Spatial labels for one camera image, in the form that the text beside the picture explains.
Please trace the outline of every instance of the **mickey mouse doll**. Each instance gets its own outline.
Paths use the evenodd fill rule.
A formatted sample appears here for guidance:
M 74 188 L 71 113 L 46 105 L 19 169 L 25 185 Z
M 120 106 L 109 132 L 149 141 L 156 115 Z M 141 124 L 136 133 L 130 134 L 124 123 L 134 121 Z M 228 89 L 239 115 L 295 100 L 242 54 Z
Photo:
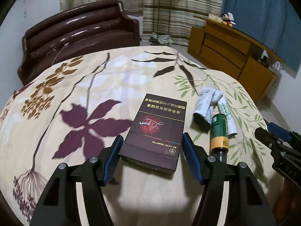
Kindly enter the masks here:
M 223 13 L 222 14 L 222 22 L 221 22 L 222 24 L 227 25 L 232 28 L 233 25 L 236 25 L 233 21 L 234 21 L 234 17 L 233 17 L 232 13 L 228 13 L 228 14 Z

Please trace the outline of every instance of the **striped curtain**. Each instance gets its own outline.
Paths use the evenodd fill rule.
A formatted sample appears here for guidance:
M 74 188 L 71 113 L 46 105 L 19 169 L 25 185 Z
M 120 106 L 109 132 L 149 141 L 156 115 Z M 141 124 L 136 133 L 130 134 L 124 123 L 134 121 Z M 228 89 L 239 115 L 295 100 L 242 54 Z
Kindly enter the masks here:
M 170 0 L 160 0 L 159 34 L 167 34 L 169 25 Z M 143 2 L 143 33 L 153 31 L 153 11 L 155 17 L 154 31 L 157 31 L 158 0 Z M 220 16 L 222 0 L 172 0 L 169 35 L 174 44 L 188 45 L 192 26 L 203 27 L 206 22 L 194 18 L 194 15 L 208 18 L 208 14 Z

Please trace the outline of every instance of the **wooden dresser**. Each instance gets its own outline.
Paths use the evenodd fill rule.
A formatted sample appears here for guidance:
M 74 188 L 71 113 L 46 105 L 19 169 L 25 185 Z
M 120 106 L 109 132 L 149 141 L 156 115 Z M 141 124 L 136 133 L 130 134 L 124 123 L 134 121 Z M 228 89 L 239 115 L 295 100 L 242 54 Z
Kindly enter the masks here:
M 188 53 L 206 67 L 223 71 L 237 79 L 253 101 L 259 101 L 275 75 L 257 59 L 266 50 L 269 58 L 279 62 L 282 60 L 248 35 L 214 20 L 205 20 L 205 28 L 192 27 Z

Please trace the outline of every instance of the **blue gripper pad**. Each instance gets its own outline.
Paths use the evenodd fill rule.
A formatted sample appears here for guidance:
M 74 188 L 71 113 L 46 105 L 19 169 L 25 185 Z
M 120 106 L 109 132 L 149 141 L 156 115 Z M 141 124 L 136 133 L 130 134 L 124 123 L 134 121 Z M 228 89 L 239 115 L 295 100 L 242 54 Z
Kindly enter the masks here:
M 202 184 L 202 164 L 197 157 L 197 154 L 194 149 L 194 143 L 191 140 L 188 133 L 183 134 L 182 138 L 182 149 L 184 155 L 186 157 L 186 161 L 189 165 L 190 171 L 192 173 L 193 178 L 199 183 Z
M 118 135 L 112 146 L 105 149 L 110 149 L 109 156 L 104 165 L 103 178 L 102 178 L 102 186 L 106 186 L 114 177 L 114 173 L 119 162 L 119 151 L 123 144 L 123 137 Z
M 277 138 L 281 139 L 283 142 L 289 142 L 291 139 L 289 131 L 285 130 L 284 128 L 276 125 L 273 122 L 268 124 L 268 131 L 275 135 Z

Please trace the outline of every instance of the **metal screw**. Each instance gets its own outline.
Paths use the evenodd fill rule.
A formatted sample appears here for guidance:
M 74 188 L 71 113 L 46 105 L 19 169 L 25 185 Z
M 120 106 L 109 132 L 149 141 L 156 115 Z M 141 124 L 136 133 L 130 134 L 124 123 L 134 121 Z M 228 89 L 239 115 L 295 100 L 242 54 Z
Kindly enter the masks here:
M 216 161 L 216 159 L 215 159 L 215 157 L 214 156 L 208 156 L 208 161 L 210 161 L 210 162 L 215 162 Z
M 91 163 L 95 163 L 95 162 L 98 161 L 98 158 L 97 158 L 96 156 L 93 156 L 93 157 L 91 157 L 91 158 L 89 159 L 89 161 L 90 161 Z
M 239 163 L 239 166 L 242 167 L 242 168 L 246 168 L 246 167 L 247 167 L 247 165 L 246 165 L 245 162 L 240 162 L 240 163 Z
M 59 169 L 64 169 L 66 167 L 66 163 L 61 163 L 58 165 Z

